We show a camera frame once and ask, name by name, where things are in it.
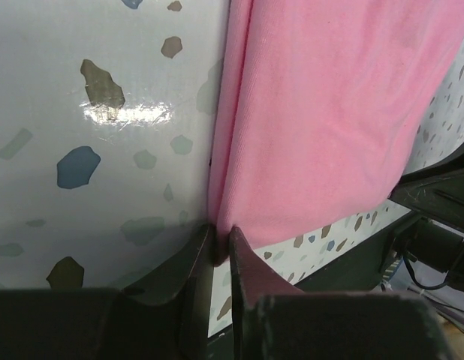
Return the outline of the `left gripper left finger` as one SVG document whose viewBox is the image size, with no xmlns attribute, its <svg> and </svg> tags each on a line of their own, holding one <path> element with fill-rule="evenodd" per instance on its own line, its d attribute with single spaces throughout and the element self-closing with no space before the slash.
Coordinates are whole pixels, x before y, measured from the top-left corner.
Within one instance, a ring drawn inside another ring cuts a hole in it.
<svg viewBox="0 0 464 360">
<path fill-rule="evenodd" d="M 0 359 L 204 359 L 215 228 L 123 290 L 0 290 Z"/>
</svg>

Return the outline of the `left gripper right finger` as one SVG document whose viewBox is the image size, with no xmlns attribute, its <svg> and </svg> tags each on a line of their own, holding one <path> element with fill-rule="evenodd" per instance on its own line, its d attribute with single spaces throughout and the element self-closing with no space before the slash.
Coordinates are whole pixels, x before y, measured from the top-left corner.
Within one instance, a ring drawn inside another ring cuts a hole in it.
<svg viewBox="0 0 464 360">
<path fill-rule="evenodd" d="M 229 235 L 236 359 L 453 359 L 435 311 L 406 292 L 303 292 L 243 231 Z"/>
</svg>

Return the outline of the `pink t shirt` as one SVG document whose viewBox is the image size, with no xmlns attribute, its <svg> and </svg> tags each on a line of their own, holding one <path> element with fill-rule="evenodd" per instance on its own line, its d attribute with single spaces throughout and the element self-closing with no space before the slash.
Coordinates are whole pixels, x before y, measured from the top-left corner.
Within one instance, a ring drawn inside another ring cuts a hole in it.
<svg viewBox="0 0 464 360">
<path fill-rule="evenodd" d="M 464 1 L 232 1 L 208 214 L 259 248 L 370 210 L 464 38 Z"/>
</svg>

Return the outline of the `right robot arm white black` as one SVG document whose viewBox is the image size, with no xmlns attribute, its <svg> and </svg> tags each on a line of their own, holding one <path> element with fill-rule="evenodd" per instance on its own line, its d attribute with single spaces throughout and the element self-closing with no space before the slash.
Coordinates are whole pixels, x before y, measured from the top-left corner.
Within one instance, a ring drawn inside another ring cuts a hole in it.
<svg viewBox="0 0 464 360">
<path fill-rule="evenodd" d="M 464 143 L 438 163 L 404 175 L 389 199 L 411 210 L 412 218 L 387 240 L 380 269 L 403 259 L 408 273 L 419 261 L 445 275 L 438 285 L 464 293 Z"/>
</svg>

